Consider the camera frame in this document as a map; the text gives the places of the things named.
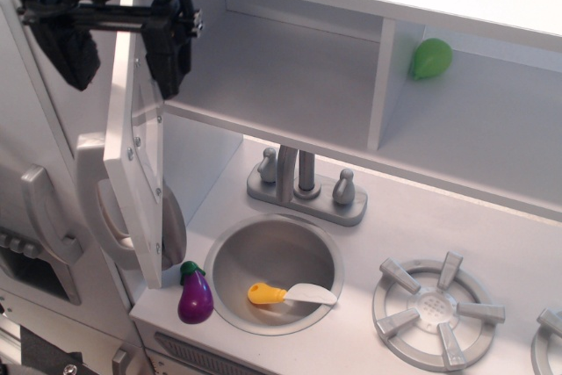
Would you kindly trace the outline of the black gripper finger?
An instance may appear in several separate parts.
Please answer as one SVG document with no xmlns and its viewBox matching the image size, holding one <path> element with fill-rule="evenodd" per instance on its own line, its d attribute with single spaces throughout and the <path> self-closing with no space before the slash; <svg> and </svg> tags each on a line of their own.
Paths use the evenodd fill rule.
<svg viewBox="0 0 562 375">
<path fill-rule="evenodd" d="M 191 71 L 191 31 L 167 19 L 150 19 L 141 29 L 146 60 L 164 100 L 179 93 Z"/>
<path fill-rule="evenodd" d="M 97 44 L 91 33 L 46 23 L 31 25 L 31 30 L 64 81 L 77 90 L 86 90 L 99 69 Z"/>
</svg>

